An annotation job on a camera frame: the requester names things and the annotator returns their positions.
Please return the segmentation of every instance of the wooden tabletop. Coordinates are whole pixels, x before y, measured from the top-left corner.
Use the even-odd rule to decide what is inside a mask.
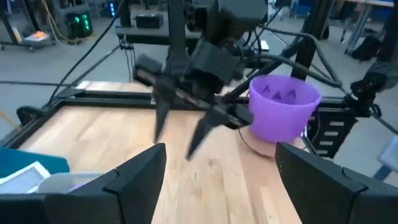
[[[90,90],[149,91],[128,83],[83,82]],[[249,149],[237,131],[214,129],[185,160],[199,111],[171,111],[160,142],[167,165],[153,223],[301,223],[275,161]],[[21,149],[63,156],[72,172],[113,169],[153,145],[154,110],[64,106]],[[275,146],[242,131],[256,150]],[[297,140],[297,147],[304,147]]]

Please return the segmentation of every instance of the concrete floor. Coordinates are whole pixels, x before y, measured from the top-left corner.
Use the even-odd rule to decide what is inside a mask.
[[[301,19],[285,19],[284,21],[277,19],[272,23],[271,27],[299,31],[302,27],[302,22]],[[109,19],[94,21],[95,32],[99,35],[108,23]],[[351,82],[364,76],[371,62],[359,63],[345,56],[343,53],[344,47],[339,42],[340,35],[341,29],[332,27],[330,38],[323,41],[321,46],[327,59],[348,90]],[[283,35],[281,37],[286,42],[291,42],[293,39]],[[262,35],[262,39],[268,41],[270,53],[272,54],[279,54],[284,48],[283,43],[271,33],[266,32]],[[78,47],[56,45],[36,50],[34,53],[17,47],[6,47],[5,51],[0,51],[0,80],[59,82],[94,41],[95,38],[91,38]],[[72,73],[67,83],[79,76],[117,44],[118,39],[114,32],[109,32],[88,58]],[[167,53],[166,46],[142,44],[136,44],[135,46],[137,54],[149,54],[159,60],[164,60]],[[323,68],[318,57],[315,57],[313,63]],[[290,71],[291,69],[288,66],[281,66],[274,73],[290,74]],[[117,51],[110,56],[109,59],[89,74],[85,80],[128,82],[129,77],[124,52]],[[339,90],[332,89],[311,78],[308,81],[314,84],[324,96],[342,96]],[[22,105],[42,106],[48,100],[53,89],[54,87],[44,86],[0,85],[0,110],[3,110],[11,119],[17,121],[15,111],[18,107]],[[398,88],[394,88],[380,93],[376,100],[376,103],[382,108],[384,119],[394,127],[398,127],[398,118],[396,116],[396,111],[398,111],[397,95]],[[9,124],[0,119],[0,138],[11,129],[12,127]],[[393,134],[375,119],[361,119],[353,128],[334,161],[362,174],[372,176],[380,167],[376,157],[391,137],[393,137]],[[398,186],[398,175],[390,175],[386,182]]]

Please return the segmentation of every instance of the black metal frame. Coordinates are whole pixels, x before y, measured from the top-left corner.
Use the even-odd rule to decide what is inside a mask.
[[[324,2],[323,4],[317,4],[313,8],[313,11],[319,8],[327,9],[325,7],[330,3],[331,0],[319,1]],[[314,18],[317,18],[317,14],[322,12],[313,13]],[[323,23],[316,21],[315,25],[308,25],[312,27],[308,30],[308,33],[316,31],[320,35],[323,29]],[[298,52],[299,49],[304,49],[308,46],[306,41],[298,41],[288,46],[283,52],[282,56],[290,58]],[[110,53],[105,55],[99,62],[94,64],[94,68],[98,66],[106,57],[109,57],[117,47]],[[298,63],[302,63],[301,60],[307,61],[308,58],[313,57],[313,52],[306,52],[305,57],[299,57]],[[267,68],[263,70],[264,73],[270,73],[277,68],[281,63],[273,61]],[[77,80],[72,82],[74,85],[82,80],[92,68],[83,73],[78,77]],[[249,81],[245,81],[243,84],[235,88],[232,92],[221,96],[220,100],[225,103],[239,103],[248,105],[249,98],[239,97],[249,87]],[[321,100],[318,110],[314,112],[313,119],[308,122],[308,136],[304,138],[307,147],[314,153],[320,156],[333,158],[342,145],[343,141],[351,131],[353,125],[357,122],[356,118],[359,117],[370,117],[371,112],[359,112],[352,108],[347,108],[343,104],[343,98],[325,97]],[[45,124],[61,107],[63,106],[101,106],[101,107],[117,107],[117,108],[137,108],[137,109],[155,109],[153,104],[152,96],[150,93],[131,93],[131,92],[119,92],[119,91],[90,91],[67,88],[62,91],[56,97],[56,100],[50,105],[45,105],[41,109],[34,109],[31,107],[19,108],[19,118],[21,123],[24,124],[20,131],[13,131],[7,135],[1,142],[0,145],[10,148],[18,148],[21,144],[28,139],[32,134],[36,132],[42,125]],[[188,104],[174,104],[171,110],[187,110],[195,111],[201,110],[192,105]]]
[[[342,98],[323,98],[318,111],[314,113],[315,119],[308,122],[310,129],[308,130],[308,137],[304,138],[304,142],[311,151],[316,152],[320,156],[333,158],[349,131],[357,122],[355,117],[370,116],[370,113],[357,114],[351,109],[342,108],[342,101]],[[248,102],[249,98],[239,97],[232,103],[247,106]],[[8,134],[0,141],[0,146],[13,149],[19,148],[24,141],[29,139],[36,130],[42,127],[63,106],[156,109],[150,93],[93,91],[70,88],[59,94],[58,98],[51,105],[45,105],[41,109],[19,108],[18,116],[23,124],[21,130],[14,130]],[[171,110],[200,111],[202,109],[188,104],[174,104]],[[320,118],[320,127],[318,127],[317,116]],[[331,123],[339,123],[340,125],[334,126],[330,125]],[[316,132],[322,134],[317,134],[317,137],[313,139]],[[324,135],[324,133],[332,132],[334,135]]]

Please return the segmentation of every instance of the purple cup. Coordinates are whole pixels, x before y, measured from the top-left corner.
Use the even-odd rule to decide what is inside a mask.
[[[300,136],[321,101],[309,83],[282,75],[257,77],[250,82],[249,109],[254,115],[250,131],[259,139],[293,142]]]

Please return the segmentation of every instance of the robot workstation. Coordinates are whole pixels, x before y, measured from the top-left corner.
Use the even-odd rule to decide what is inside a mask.
[[[283,63],[293,67],[291,78],[305,80],[310,76],[345,94],[343,98],[322,97],[313,112],[315,119],[308,121],[303,136],[310,153],[284,142],[277,143],[277,169],[301,222],[398,223],[397,188],[322,158],[336,154],[357,122],[356,118],[372,116],[395,131],[381,119],[380,109],[374,104],[376,93],[396,85],[393,73],[388,69],[371,69],[362,80],[352,83],[348,92],[322,54],[318,39],[332,4],[332,0],[314,1],[302,32],[293,33],[267,26],[267,3],[264,0],[214,0],[206,6],[190,2],[193,17],[187,16],[187,2],[169,0],[170,48],[166,62],[162,64],[148,55],[140,55],[134,66],[135,81],[153,88],[155,145],[68,194],[0,195],[1,223],[151,223],[164,183],[167,145],[158,141],[169,111],[205,112],[197,123],[186,153],[186,160],[194,161],[201,153],[201,143],[212,135],[214,128],[240,129],[252,124],[254,116],[248,108],[249,97],[242,97],[243,93],[253,79],[270,74]],[[124,30],[132,27],[128,0],[120,0],[117,5],[112,24],[117,21],[118,27]],[[187,24],[189,29],[201,32],[191,54],[186,46]],[[247,55],[243,37],[256,29],[296,38],[280,55]],[[120,48],[129,50],[133,44],[129,36],[117,35]],[[309,69],[315,52],[328,74]],[[294,55],[295,62],[289,59]],[[266,58],[270,62],[263,67],[254,67],[244,78],[246,63],[252,57]],[[221,96],[223,87],[233,80],[243,81]],[[341,121],[344,125],[320,125],[331,121]],[[338,134],[319,134],[330,131],[328,128]],[[322,141],[335,142],[332,146],[322,146],[322,149],[329,147],[326,154],[319,150]]]

